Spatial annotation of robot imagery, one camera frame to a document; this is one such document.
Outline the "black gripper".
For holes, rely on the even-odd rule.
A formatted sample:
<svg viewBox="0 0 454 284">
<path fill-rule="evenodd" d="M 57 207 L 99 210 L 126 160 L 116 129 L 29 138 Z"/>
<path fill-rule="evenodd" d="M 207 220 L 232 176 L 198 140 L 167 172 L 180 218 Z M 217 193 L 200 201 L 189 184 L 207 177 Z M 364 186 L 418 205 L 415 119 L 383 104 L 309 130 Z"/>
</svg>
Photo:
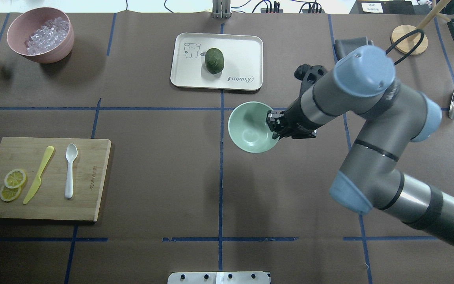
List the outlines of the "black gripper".
<svg viewBox="0 0 454 284">
<path fill-rule="evenodd" d="M 299 106 L 290 107 L 285 111 L 268 111 L 266 122 L 274 140 L 283 137 L 299 140 L 317 136 L 317 124 L 310 121 Z"/>
</svg>

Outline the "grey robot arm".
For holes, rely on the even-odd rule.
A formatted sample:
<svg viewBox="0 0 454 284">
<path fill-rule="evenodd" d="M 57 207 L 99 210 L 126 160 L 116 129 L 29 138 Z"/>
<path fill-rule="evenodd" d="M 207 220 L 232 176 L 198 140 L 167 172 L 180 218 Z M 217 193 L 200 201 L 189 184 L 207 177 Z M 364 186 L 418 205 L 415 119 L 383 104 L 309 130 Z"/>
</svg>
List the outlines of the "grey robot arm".
<svg viewBox="0 0 454 284">
<path fill-rule="evenodd" d="M 396 78 L 386 52 L 364 45 L 308 82 L 285 111 L 268 111 L 275 140 L 316 136 L 319 127 L 352 111 L 365 123 L 329 189 L 340 205 L 364 215 L 376 208 L 454 246 L 454 197 L 396 169 L 407 144 L 436 131 L 441 108 Z"/>
</svg>

